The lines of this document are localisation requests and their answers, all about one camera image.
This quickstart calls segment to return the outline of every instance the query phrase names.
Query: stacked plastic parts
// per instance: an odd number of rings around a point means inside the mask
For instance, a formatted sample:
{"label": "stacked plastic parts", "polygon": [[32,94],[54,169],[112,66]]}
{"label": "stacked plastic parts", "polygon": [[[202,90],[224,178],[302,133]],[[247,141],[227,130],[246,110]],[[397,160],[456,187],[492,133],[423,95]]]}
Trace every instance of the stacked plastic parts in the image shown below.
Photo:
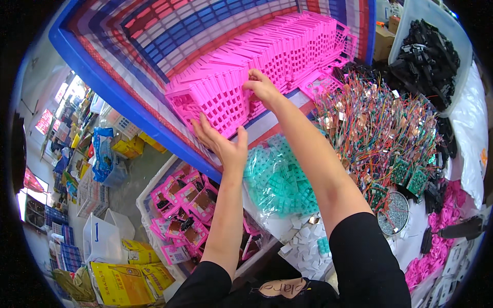
{"label": "stacked plastic parts", "polygon": [[243,173],[261,215],[318,212],[317,199],[286,139],[274,135],[248,152]]}
{"label": "stacked plastic parts", "polygon": [[286,94],[319,69],[342,67],[355,53],[356,37],[335,19],[311,12],[277,16],[192,63],[170,80],[166,98],[190,131],[190,120],[203,112],[230,137],[265,111],[242,90],[249,69],[259,69]]}

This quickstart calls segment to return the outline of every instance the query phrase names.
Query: clear plastic bag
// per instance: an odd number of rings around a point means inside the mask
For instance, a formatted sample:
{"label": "clear plastic bag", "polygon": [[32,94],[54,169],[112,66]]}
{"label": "clear plastic bag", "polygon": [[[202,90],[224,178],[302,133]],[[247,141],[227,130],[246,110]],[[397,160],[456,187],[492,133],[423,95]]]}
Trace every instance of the clear plastic bag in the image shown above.
{"label": "clear plastic bag", "polygon": [[261,218],[318,212],[312,186],[286,139],[279,134],[248,152],[243,176]]}

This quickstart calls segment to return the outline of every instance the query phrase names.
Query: clear plastic bin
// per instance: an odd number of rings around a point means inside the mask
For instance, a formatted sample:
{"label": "clear plastic bin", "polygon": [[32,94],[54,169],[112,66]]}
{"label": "clear plastic bin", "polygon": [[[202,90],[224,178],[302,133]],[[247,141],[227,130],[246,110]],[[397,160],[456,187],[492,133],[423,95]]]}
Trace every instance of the clear plastic bin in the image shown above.
{"label": "clear plastic bin", "polygon": [[118,155],[113,155],[113,170],[108,174],[108,177],[103,182],[107,187],[119,187],[127,179],[127,166],[125,161]]}
{"label": "clear plastic bin", "polygon": [[457,104],[460,94],[464,89],[469,69],[472,64],[472,45],[462,26],[457,20],[449,15],[444,9],[431,0],[412,0],[404,3],[404,14],[399,22],[399,28],[395,35],[394,44],[388,57],[388,64],[392,64],[399,54],[402,42],[409,35],[411,21],[424,19],[434,25],[454,45],[460,59],[457,69],[456,90],[451,97],[450,106],[441,112],[441,117],[448,117]]}
{"label": "clear plastic bin", "polygon": [[104,262],[127,264],[128,252],[123,249],[118,227],[89,215],[82,231],[84,263]]}
{"label": "clear plastic bin", "polygon": [[117,226],[122,239],[134,239],[135,228],[127,216],[108,209],[105,215],[105,222],[109,222],[110,224]]}

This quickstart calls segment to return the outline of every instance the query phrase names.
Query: yellow bag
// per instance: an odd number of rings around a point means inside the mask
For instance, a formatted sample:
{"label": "yellow bag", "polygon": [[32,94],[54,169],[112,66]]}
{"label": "yellow bag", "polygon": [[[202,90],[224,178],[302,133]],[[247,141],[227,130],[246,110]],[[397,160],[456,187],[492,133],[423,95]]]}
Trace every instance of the yellow bag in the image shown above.
{"label": "yellow bag", "polygon": [[170,272],[164,267],[164,264],[154,263],[142,265],[142,273],[145,275],[147,281],[152,285],[155,293],[155,298],[161,298],[164,290],[169,287],[175,279],[171,276]]}
{"label": "yellow bag", "polygon": [[98,302],[105,306],[138,306],[154,303],[140,265],[90,263]]}
{"label": "yellow bag", "polygon": [[122,240],[123,248],[128,250],[129,264],[149,264],[160,262],[152,246],[136,240]]}

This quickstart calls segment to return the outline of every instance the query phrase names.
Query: blue plastic bag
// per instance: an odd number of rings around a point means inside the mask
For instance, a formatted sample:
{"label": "blue plastic bag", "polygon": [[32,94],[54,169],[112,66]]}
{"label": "blue plastic bag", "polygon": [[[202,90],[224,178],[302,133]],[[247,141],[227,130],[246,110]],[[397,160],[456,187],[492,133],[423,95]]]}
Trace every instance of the blue plastic bag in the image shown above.
{"label": "blue plastic bag", "polygon": [[95,127],[93,134],[94,156],[93,165],[94,180],[104,182],[113,170],[113,152],[111,140],[113,139],[113,128]]}

